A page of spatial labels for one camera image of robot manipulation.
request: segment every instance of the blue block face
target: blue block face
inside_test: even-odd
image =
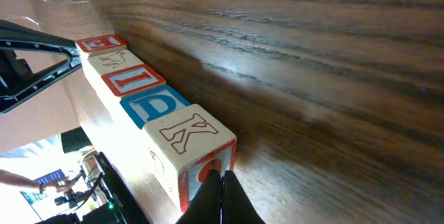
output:
[[[169,85],[129,96],[122,99],[120,104],[139,129],[149,121],[190,105]]]

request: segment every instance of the wooden table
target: wooden table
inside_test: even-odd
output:
[[[234,171],[267,223],[444,221],[444,0],[34,5],[50,34],[115,31],[235,132]],[[150,220],[174,222],[81,71],[65,82]]]

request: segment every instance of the hand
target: hand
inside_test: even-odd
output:
[[[65,193],[71,190],[75,182],[67,183],[66,178],[50,181],[42,185],[42,191],[46,194]]]

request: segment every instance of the person's arm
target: person's arm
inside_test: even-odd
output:
[[[72,185],[59,185],[59,182],[64,180],[54,180],[42,185],[43,193],[60,193],[66,192],[72,188]],[[11,173],[0,169],[0,184],[8,186],[19,187],[24,191],[33,193],[40,193],[40,183],[34,182],[24,176]]]

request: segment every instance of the red block face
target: red block face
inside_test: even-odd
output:
[[[234,169],[235,151],[236,139],[213,150],[180,172],[178,184],[182,212],[187,211],[189,202],[193,200],[211,169],[216,169],[221,175],[224,171]]]
[[[116,35],[91,37],[84,40],[77,40],[76,43],[85,53],[125,46],[125,42],[119,39]]]
[[[146,64],[102,75],[103,81],[116,96],[124,96],[143,89],[165,84],[165,79]]]

